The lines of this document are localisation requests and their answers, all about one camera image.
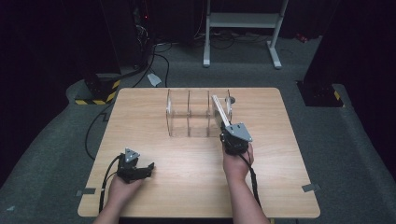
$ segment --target metal stand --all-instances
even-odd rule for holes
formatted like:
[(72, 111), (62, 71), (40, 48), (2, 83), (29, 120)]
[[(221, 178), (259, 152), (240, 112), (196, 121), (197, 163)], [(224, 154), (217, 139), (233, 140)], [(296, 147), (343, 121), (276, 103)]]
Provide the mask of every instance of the metal stand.
[(283, 18), (285, 17), (288, 2), (289, 0), (283, 0), (280, 13), (211, 13), (210, 0), (207, 0), (204, 67), (210, 66), (210, 27), (245, 27), (274, 29), (272, 40), (267, 41), (267, 46), (274, 63), (274, 67), (276, 69), (280, 69), (282, 64), (277, 56), (275, 44)]

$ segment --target hand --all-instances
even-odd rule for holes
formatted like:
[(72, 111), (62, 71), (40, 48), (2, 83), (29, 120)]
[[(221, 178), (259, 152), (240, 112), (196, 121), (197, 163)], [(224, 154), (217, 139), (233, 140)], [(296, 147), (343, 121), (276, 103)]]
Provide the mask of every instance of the hand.
[[(242, 156), (250, 163), (253, 163), (253, 147), (249, 143), (247, 152), (242, 154)], [(223, 146), (223, 169), (227, 177), (227, 180), (243, 180), (248, 174), (248, 165), (239, 156), (232, 156), (225, 153), (225, 148)]]
[(106, 205), (116, 206), (121, 209), (134, 196), (142, 183), (143, 179), (139, 179), (127, 184), (119, 176), (114, 175), (108, 190)]

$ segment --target tabletop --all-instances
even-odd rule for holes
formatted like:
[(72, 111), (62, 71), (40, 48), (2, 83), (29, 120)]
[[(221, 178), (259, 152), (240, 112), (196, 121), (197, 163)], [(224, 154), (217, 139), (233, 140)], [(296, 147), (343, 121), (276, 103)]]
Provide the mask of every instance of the tabletop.
[[(245, 123), (253, 138), (252, 167), (264, 213), (283, 218), (319, 216), (315, 192), (302, 189), (311, 182), (278, 89), (171, 90), (228, 90), (235, 98), (232, 122)], [(219, 138), (171, 137), (166, 121), (168, 91), (120, 90), (86, 185), (96, 191), (82, 196), (80, 216), (98, 215), (106, 169), (128, 147), (141, 155), (137, 167), (155, 162), (155, 169), (127, 205), (123, 217), (232, 217)], [(116, 170), (117, 164), (110, 173)], [(246, 181), (251, 186), (249, 175)]]

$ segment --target gray carpet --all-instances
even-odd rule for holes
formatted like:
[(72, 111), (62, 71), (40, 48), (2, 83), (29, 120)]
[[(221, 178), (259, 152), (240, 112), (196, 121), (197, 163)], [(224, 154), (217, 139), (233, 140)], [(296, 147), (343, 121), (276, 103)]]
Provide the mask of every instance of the gray carpet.
[[(159, 46), (170, 63), (168, 87), (276, 87), (290, 116), (307, 172), (321, 190), (316, 219), (299, 223), (396, 223), (396, 185), (363, 130), (342, 85), (334, 85), (345, 107), (307, 107), (295, 81), (302, 80), (320, 39), (301, 43), (280, 38), (276, 49), (283, 68), (275, 70), (263, 42), (212, 48), (211, 66), (202, 67), (203, 47)], [(217, 47), (229, 42), (213, 41)], [(152, 69), (164, 87), (166, 62), (156, 57)], [(132, 87), (142, 74), (123, 79)], [(91, 223), (79, 217), (79, 189), (84, 189), (93, 161), (84, 150), (85, 134), (104, 105), (75, 105), (82, 81), (65, 96), (70, 104), (42, 130), (0, 191), (0, 223)], [(139, 88), (153, 88), (145, 77)], [(95, 155), (106, 122), (99, 118), (88, 138)], [(211, 223), (214, 220), (133, 219), (134, 223)], [(277, 219), (276, 223), (295, 223)]]

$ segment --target metal frame leg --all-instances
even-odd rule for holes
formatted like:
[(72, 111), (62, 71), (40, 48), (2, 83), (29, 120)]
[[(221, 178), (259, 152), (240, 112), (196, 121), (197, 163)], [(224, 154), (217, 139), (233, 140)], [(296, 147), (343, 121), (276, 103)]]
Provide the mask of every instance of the metal frame leg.
[(277, 21), (276, 21), (276, 28), (274, 30), (273, 38), (272, 38), (272, 40), (267, 41), (267, 46), (270, 51), (271, 58), (273, 60), (275, 69), (282, 68), (282, 64), (280, 63), (279, 57), (277, 57), (277, 53), (275, 50), (275, 44), (276, 44), (277, 36), (279, 35), (279, 30), (282, 25), (283, 18), (285, 17), (285, 11), (286, 11), (286, 7), (288, 6), (288, 2), (289, 2), (289, 0), (283, 1), (282, 8), (280, 9), (279, 17), (277, 18)]
[(210, 66), (210, 0), (207, 0), (204, 67), (209, 67), (209, 66)]

